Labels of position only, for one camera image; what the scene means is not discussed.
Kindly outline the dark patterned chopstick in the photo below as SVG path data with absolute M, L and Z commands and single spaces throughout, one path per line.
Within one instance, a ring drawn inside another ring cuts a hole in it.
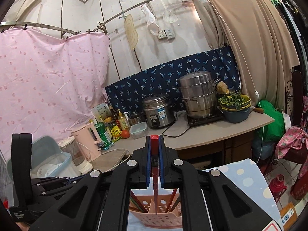
M 152 180 L 153 180 L 153 196 L 154 196 L 155 214 L 158 214 L 158 177 L 159 177 L 159 157 L 158 157 L 159 141 L 158 140 L 159 140 L 158 135 L 150 136 L 151 172 L 152 172 Z

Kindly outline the clear food container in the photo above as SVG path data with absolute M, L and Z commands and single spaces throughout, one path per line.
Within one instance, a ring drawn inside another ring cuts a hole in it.
M 145 137 L 148 134 L 148 127 L 146 122 L 134 124 L 130 128 L 130 135 L 133 139 Z

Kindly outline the red tomato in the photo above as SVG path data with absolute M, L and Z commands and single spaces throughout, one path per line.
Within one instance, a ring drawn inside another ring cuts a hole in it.
M 122 130 L 121 132 L 121 138 L 127 139 L 130 137 L 130 132 L 128 130 Z

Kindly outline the silver rice cooker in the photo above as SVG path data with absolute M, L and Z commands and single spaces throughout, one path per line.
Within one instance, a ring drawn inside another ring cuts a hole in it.
M 155 94 L 144 98 L 143 111 L 151 129 L 159 129 L 175 122 L 173 106 L 168 94 Z

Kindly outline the oil bottle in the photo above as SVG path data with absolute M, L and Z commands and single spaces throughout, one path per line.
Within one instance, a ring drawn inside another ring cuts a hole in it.
M 120 126 L 122 130 L 130 130 L 129 122 L 124 114 L 118 110 L 118 121 L 120 122 Z

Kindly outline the wooden countertop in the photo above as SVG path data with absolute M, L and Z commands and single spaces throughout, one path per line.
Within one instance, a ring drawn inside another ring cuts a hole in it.
M 182 159 L 201 159 L 219 153 L 222 158 L 217 163 L 224 165 L 250 158 L 254 131 L 274 121 L 265 113 L 251 112 L 237 124 L 221 120 L 190 128 L 186 113 L 179 112 L 170 128 L 149 128 L 147 135 L 164 134 L 165 145 L 177 150 Z

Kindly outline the green canister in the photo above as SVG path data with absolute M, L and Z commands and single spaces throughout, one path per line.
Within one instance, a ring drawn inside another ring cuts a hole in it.
M 103 123 L 97 123 L 95 124 L 95 129 L 101 139 L 101 142 L 98 143 L 98 147 L 102 150 L 110 149 L 110 147 L 113 145 L 113 142 L 111 140 L 111 135 L 106 130 L 105 125 Z

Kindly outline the green chopstick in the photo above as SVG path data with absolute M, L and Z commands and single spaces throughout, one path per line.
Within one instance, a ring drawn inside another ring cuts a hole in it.
M 137 198 L 137 196 L 135 196 L 135 194 L 130 191 L 130 200 L 132 203 L 134 203 L 134 205 L 137 207 L 137 209 L 139 209 L 141 212 L 143 213 L 147 213 L 147 209 L 142 205 L 142 203 L 139 201 L 139 199 Z

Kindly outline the navy floral backsplash cloth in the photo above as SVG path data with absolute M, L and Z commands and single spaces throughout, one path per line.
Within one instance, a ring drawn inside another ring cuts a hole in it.
M 143 70 L 106 87 L 113 109 L 140 113 L 144 98 L 166 93 L 175 110 L 183 110 L 180 92 L 175 90 L 178 78 L 195 72 L 209 71 L 229 88 L 238 90 L 240 78 L 235 57 L 230 46 L 196 53 Z

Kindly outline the white blender jug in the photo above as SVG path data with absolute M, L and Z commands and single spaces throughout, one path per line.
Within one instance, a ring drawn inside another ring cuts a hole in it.
M 90 172 L 93 169 L 92 164 L 84 157 L 74 136 L 70 136 L 59 143 L 63 152 L 70 153 L 73 163 L 81 175 Z

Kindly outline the pink electric kettle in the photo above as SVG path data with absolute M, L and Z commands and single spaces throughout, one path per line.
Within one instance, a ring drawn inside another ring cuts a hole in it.
M 102 142 L 94 123 L 88 123 L 72 129 L 72 136 L 75 137 L 81 152 L 85 158 L 92 162 L 100 156 L 98 144 Z

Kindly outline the stainless steel steamer pot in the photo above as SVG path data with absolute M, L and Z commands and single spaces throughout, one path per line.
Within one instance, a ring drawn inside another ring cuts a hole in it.
M 180 92 L 189 117 L 208 118 L 217 106 L 216 85 L 220 80 L 212 78 L 209 71 L 196 71 L 180 77 L 172 89 Z

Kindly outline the pink perforated utensil holder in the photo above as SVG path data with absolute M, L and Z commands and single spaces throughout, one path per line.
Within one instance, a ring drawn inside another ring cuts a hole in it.
M 181 203 L 173 209 L 177 198 L 180 196 L 175 194 L 174 199 L 170 203 L 171 194 L 158 195 L 157 211 L 154 203 L 154 196 L 136 196 L 143 208 L 147 212 L 142 212 L 140 207 L 135 205 L 135 201 L 130 201 L 129 210 L 142 224 L 146 227 L 159 229 L 175 229 L 182 228 L 182 210 Z

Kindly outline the blue basin with vegetables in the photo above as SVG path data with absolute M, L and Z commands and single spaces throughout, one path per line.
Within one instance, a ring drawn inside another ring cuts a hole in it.
M 222 114 L 227 121 L 233 124 L 245 121 L 251 108 L 251 98 L 245 94 L 230 93 L 218 100 Z

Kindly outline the blue polka dot tablecloth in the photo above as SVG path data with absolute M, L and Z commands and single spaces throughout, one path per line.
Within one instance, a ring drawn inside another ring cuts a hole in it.
M 270 192 L 268 184 L 259 170 L 258 166 L 251 159 L 230 163 L 227 165 L 214 167 L 220 170 L 224 175 L 229 178 L 237 187 L 239 187 L 245 194 L 247 194 L 259 207 L 261 207 L 272 219 L 274 219 L 281 230 L 284 230 L 280 213 L 273 195 Z M 149 188 L 144 190 L 133 190 L 136 196 L 152 196 L 153 183 L 150 179 Z M 159 195 L 171 194 L 172 189 L 162 189 L 159 180 Z M 146 227 L 141 221 L 136 218 L 131 212 L 128 217 L 127 230 L 182 230 L 176 229 L 156 229 Z

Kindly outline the hanging wooden board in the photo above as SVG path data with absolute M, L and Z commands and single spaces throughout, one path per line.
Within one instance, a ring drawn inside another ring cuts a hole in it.
M 131 14 L 127 15 L 124 20 L 124 29 L 130 49 L 133 50 L 138 43 L 138 33 L 135 29 L 134 20 Z

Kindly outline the pink floral sheet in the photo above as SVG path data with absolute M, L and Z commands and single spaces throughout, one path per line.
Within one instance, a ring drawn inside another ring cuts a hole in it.
M 57 39 L 28 28 L 1 33 L 1 157 L 13 134 L 68 137 L 106 101 L 110 38 L 83 33 Z

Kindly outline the pink floral cloth bag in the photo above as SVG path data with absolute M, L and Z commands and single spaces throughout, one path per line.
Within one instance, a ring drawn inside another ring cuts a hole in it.
M 287 159 L 287 154 L 293 154 L 299 161 L 294 163 L 301 164 L 298 179 L 307 173 L 307 133 L 299 127 L 291 127 L 282 136 L 275 149 L 275 157 Z

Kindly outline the beige curtain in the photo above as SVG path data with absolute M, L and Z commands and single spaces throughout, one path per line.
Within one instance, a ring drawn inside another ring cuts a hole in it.
M 241 90 L 285 108 L 291 69 L 300 64 L 290 32 L 270 0 L 192 0 L 211 49 L 229 44 Z

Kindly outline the wall power socket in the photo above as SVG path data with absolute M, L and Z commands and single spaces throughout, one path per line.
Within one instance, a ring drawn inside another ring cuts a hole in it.
M 174 38 L 175 38 L 175 34 L 172 29 L 164 29 L 164 30 L 159 31 L 158 33 L 159 40 L 162 40 L 162 39 L 172 40 Z

